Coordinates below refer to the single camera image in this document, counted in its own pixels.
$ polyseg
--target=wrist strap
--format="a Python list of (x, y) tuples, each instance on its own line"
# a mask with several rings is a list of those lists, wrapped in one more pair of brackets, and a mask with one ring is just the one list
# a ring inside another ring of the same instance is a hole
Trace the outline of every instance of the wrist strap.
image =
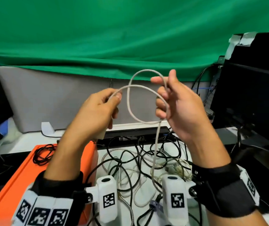
[(235, 164), (216, 168), (192, 166), (197, 198), (213, 214), (236, 218), (251, 214), (256, 205)]

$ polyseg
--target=right hand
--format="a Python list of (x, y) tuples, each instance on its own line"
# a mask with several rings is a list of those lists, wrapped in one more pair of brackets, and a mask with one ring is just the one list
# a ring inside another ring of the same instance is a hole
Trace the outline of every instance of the right hand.
[(164, 77), (167, 83), (168, 91), (163, 87), (163, 79), (159, 76), (152, 77), (151, 82), (162, 85), (158, 89), (161, 95), (169, 104), (166, 111), (164, 102), (156, 99), (156, 116), (161, 119), (167, 119), (173, 131), (178, 137), (186, 143), (199, 139), (212, 128), (202, 100), (189, 87), (178, 81), (176, 71), (171, 70), (169, 77)]

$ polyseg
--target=desk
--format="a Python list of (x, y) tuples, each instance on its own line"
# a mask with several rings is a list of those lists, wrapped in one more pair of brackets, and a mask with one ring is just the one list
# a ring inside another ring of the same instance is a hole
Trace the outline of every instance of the desk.
[[(119, 126), (114, 126), (114, 129), (128, 129), (128, 128), (136, 128), (136, 127), (150, 127), (150, 125), (137, 125), (137, 124), (136, 124), (136, 126), (133, 126), (133, 125), (132, 126), (129, 126), (129, 125), (121, 126), (121, 125), (119, 125)], [(58, 134), (58, 136), (61, 136), (63, 134), (63, 132), (64, 131), (57, 131), (56, 134)], [(0, 154), (30, 151), (38, 144), (55, 143), (57, 139), (44, 137), (44, 136), (42, 136), (42, 134), (40, 132), (23, 134), (14, 143), (1, 146), (0, 147)], [(134, 147), (126, 147), (125, 149), (135, 151)], [(165, 144), (165, 150), (168, 153), (170, 153), (172, 156), (176, 152), (174, 145), (171, 143)], [(99, 150), (98, 152), (99, 152), (99, 163), (100, 163), (103, 155), (106, 153), (106, 150)], [(118, 152), (118, 151), (115, 151), (112, 153), (113, 156), (120, 156), (120, 154), (121, 154), (121, 152)], [(125, 154), (124, 157), (125, 157), (125, 159), (127, 159), (127, 157), (131, 157), (131, 156), (129, 156), (128, 154)], [(125, 166), (125, 168), (132, 168), (134, 164), (131, 164), (131, 163), (129, 163), (129, 165), (125, 164), (123, 166)], [(150, 169), (144, 164), (144, 162), (142, 163), (142, 170), (146, 173), (150, 172)], [(155, 175), (159, 175), (160, 173), (161, 173), (161, 171), (155, 171)], [(106, 175), (106, 173), (103, 170), (103, 168), (100, 167), (97, 170), (97, 178), (104, 176), (104, 175)], [(133, 175), (131, 180), (135, 181), (136, 178), (137, 178), (137, 176)], [(150, 198), (150, 196), (153, 194), (154, 190), (155, 190), (155, 188), (153, 187), (151, 180), (147, 179), (147, 181), (143, 184), (142, 188), (138, 191), (137, 196), (136, 196), (136, 201), (138, 203), (145, 202), (147, 199)], [(197, 217), (197, 219), (199, 219), (199, 212), (198, 212), (198, 206), (197, 206), (196, 201), (193, 199), (189, 199), (188, 205), (189, 205), (189, 212), (192, 215), (194, 215), (195, 217)], [(120, 206), (119, 217), (116, 219), (117, 222), (113, 222), (113, 225), (122, 225), (122, 226), (130, 225), (131, 220), (130, 220), (130, 214), (129, 214), (128, 209), (126, 207), (124, 207), (124, 205), (121, 202), (119, 202), (119, 206)], [(139, 208), (139, 207), (135, 206), (135, 204), (133, 204), (135, 224), (136, 224), (137, 217), (140, 216), (141, 214), (143, 214), (147, 209), (148, 209), (148, 206), (145, 206), (143, 208)], [(264, 218), (267, 221), (267, 223), (269, 224), (269, 214), (265, 214)], [(197, 225), (193, 219), (189, 218), (189, 220), (190, 220), (191, 226)], [(146, 221), (146, 219), (142, 220), (140, 222), (141, 225), (143, 225), (145, 221)], [(208, 225), (204, 206), (203, 206), (203, 222), (204, 222), (203, 223), (204, 226)], [(165, 225), (165, 222), (163, 220), (161, 220), (157, 216), (157, 214), (155, 213), (151, 219), (150, 225), (161, 226), (161, 225)]]

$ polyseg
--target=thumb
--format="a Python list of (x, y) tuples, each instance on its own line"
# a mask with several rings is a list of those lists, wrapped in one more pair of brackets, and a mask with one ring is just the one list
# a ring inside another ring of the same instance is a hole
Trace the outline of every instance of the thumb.
[(178, 93), (183, 88), (183, 84), (176, 77), (176, 70), (171, 70), (168, 76), (168, 84), (170, 89)]
[(116, 95), (110, 98), (105, 104), (110, 107), (111, 111), (113, 111), (118, 106), (118, 104), (120, 104), (121, 99), (122, 94), (118, 92)]

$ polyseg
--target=left hand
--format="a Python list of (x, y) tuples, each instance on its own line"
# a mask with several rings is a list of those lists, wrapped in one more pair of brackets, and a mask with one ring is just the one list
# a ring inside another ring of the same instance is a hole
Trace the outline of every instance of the left hand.
[(121, 102), (122, 94), (117, 93), (110, 100), (106, 100), (115, 91), (116, 89), (108, 88), (91, 94), (81, 106), (66, 133), (72, 133), (82, 141), (88, 141), (96, 139), (104, 129), (112, 129), (112, 118), (116, 119), (118, 116), (117, 106)]

